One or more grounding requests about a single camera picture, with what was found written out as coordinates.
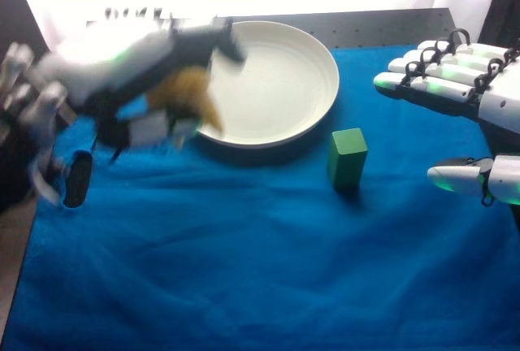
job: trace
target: plate rim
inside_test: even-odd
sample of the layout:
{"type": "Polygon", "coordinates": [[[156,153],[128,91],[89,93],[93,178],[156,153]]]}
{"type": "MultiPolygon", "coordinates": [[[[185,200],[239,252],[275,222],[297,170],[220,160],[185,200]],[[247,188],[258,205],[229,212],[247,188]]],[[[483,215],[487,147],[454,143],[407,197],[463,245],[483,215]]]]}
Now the plate rim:
{"type": "Polygon", "coordinates": [[[268,141],[268,142],[262,142],[262,143],[258,143],[258,144],[244,144],[244,143],[238,143],[238,142],[230,142],[230,141],[222,140],[222,139],[220,139],[220,138],[218,138],[216,136],[211,136],[208,132],[205,132],[204,127],[200,128],[198,130],[199,136],[203,136],[206,139],[208,139],[210,141],[213,141],[213,142],[215,142],[217,144],[220,144],[220,145],[225,145],[225,146],[229,146],[229,147],[232,147],[232,148],[238,148],[238,149],[250,149],[251,150],[251,149],[265,149],[265,148],[275,147],[275,146],[278,146],[278,145],[287,144],[290,141],[294,141],[297,138],[305,135],[310,130],[312,130],[316,125],[318,125],[327,116],[327,114],[330,112],[332,106],[334,106],[334,103],[335,103],[335,101],[337,99],[338,93],[340,92],[340,69],[337,66],[337,63],[336,63],[336,61],[334,59],[334,56],[332,55],[332,52],[318,38],[310,35],[307,32],[304,32],[303,30],[301,30],[299,28],[295,28],[294,26],[291,26],[289,24],[282,24],[280,22],[272,22],[272,21],[269,21],[269,20],[246,20],[246,21],[242,21],[242,22],[236,22],[236,23],[233,24],[233,26],[235,24],[275,24],[277,26],[282,26],[282,27],[285,27],[285,28],[292,29],[292,31],[295,32],[295,33],[305,34],[305,37],[310,37],[312,40],[315,40],[316,42],[318,42],[318,44],[327,53],[328,58],[334,64],[334,68],[335,68],[335,79],[334,79],[334,81],[335,81],[335,84],[336,84],[335,91],[334,91],[334,96],[331,99],[331,102],[330,102],[329,106],[327,106],[327,109],[323,112],[322,115],[320,115],[315,120],[315,122],[312,122],[308,127],[303,129],[301,132],[299,132],[297,134],[294,134],[292,136],[285,137],[285,138],[277,140],[277,141],[268,141]]]}

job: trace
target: block top face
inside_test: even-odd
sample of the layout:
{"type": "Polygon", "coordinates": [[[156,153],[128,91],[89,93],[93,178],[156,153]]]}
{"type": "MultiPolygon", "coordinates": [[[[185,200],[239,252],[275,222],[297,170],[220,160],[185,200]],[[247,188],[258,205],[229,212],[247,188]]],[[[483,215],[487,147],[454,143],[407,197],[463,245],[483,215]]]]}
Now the block top face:
{"type": "Polygon", "coordinates": [[[358,154],[368,151],[360,128],[333,132],[332,139],[336,144],[338,154],[358,154]]]}

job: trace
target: green rectangular block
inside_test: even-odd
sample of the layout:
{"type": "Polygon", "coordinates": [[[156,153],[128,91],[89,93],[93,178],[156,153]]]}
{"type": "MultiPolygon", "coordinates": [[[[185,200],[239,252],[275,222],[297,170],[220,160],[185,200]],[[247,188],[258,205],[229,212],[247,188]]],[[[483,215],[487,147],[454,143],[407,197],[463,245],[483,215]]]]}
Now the green rectangular block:
{"type": "Polygon", "coordinates": [[[349,189],[359,185],[367,153],[365,137],[360,128],[332,133],[327,169],[335,189],[349,189]]]}

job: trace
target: round plate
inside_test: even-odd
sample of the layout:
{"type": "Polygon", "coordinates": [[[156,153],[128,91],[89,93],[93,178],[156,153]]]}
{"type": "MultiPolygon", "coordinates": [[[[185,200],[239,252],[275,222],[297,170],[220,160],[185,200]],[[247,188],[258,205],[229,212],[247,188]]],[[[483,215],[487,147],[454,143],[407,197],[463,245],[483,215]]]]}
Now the round plate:
{"type": "Polygon", "coordinates": [[[340,75],[328,49],[306,32],[274,22],[233,25],[247,60],[238,70],[221,54],[211,66],[210,95],[224,135],[200,133],[241,148],[283,144],[310,130],[336,99],[340,75]]]}

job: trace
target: robotic arm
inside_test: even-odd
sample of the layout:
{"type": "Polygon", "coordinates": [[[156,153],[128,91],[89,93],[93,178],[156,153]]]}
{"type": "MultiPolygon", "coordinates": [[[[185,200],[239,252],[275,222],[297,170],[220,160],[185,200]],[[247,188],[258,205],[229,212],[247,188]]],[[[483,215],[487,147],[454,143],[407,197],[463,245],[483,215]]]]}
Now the robotic arm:
{"type": "Polygon", "coordinates": [[[198,27],[172,21],[166,28],[144,19],[94,24],[38,63],[26,45],[12,44],[0,68],[0,149],[9,149],[35,190],[55,205],[63,195],[53,182],[64,180],[63,204],[77,207],[86,197],[92,156],[78,151],[71,166],[55,160],[59,132],[77,115],[93,118],[96,142],[114,148],[114,160],[127,148],[190,138],[201,117],[185,106],[128,119],[118,113],[174,71],[209,70],[215,50],[234,63],[245,60],[228,20],[198,27]]]}
{"type": "MultiPolygon", "coordinates": [[[[520,144],[519,56],[520,39],[505,49],[470,43],[466,30],[455,29],[448,38],[425,41],[392,60],[374,85],[386,97],[485,123],[494,136],[520,144]],[[466,43],[457,45],[456,33],[466,43]]],[[[480,196],[485,206],[495,199],[520,205],[520,156],[453,158],[438,162],[427,174],[442,189],[480,196]]]]}

